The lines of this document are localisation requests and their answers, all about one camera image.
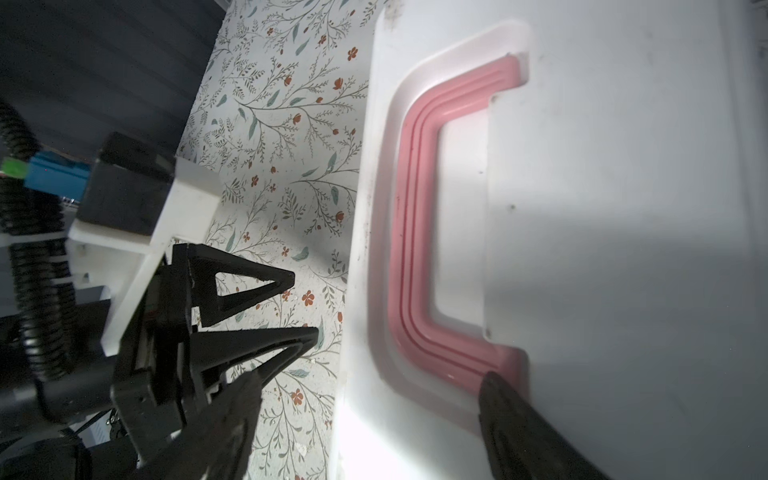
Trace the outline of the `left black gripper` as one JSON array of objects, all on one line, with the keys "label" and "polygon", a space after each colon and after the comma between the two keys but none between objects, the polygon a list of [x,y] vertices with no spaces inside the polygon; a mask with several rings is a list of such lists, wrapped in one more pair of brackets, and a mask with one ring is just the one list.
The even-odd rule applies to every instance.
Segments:
[{"label": "left black gripper", "polygon": [[179,243],[152,277],[120,341],[111,400],[141,462],[155,458],[198,416],[195,387],[276,352],[256,368],[262,385],[315,347],[317,327],[203,331],[291,289],[295,273],[204,244]]}]

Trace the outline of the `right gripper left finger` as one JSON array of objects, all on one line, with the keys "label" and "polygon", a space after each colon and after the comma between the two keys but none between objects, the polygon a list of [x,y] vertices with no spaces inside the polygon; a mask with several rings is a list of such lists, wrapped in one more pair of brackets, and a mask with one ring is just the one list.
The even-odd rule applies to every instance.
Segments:
[{"label": "right gripper left finger", "polygon": [[256,371],[241,374],[131,479],[243,479],[262,401]]}]

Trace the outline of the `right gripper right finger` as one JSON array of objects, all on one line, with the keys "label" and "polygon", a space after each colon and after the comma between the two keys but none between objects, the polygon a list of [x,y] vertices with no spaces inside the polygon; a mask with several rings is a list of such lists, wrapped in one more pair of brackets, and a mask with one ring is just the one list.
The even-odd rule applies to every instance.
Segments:
[{"label": "right gripper right finger", "polygon": [[479,423],[495,479],[608,479],[495,372],[480,385]]}]

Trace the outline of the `white blue tool box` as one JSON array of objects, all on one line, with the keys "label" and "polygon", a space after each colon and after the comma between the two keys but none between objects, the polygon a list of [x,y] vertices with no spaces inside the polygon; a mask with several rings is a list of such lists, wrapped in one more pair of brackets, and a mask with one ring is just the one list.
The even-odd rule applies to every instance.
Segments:
[{"label": "white blue tool box", "polygon": [[393,1],[332,479],[493,479],[499,374],[608,479],[767,475],[767,5]]}]

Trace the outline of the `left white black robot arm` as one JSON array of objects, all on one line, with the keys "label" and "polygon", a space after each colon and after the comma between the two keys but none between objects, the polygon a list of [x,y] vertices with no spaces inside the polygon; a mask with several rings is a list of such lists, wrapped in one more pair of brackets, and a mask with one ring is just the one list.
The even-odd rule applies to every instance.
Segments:
[{"label": "left white black robot arm", "polygon": [[1,106],[1,475],[241,479],[263,388],[315,327],[222,331],[291,271],[204,244],[217,175],[118,132],[92,164]]}]

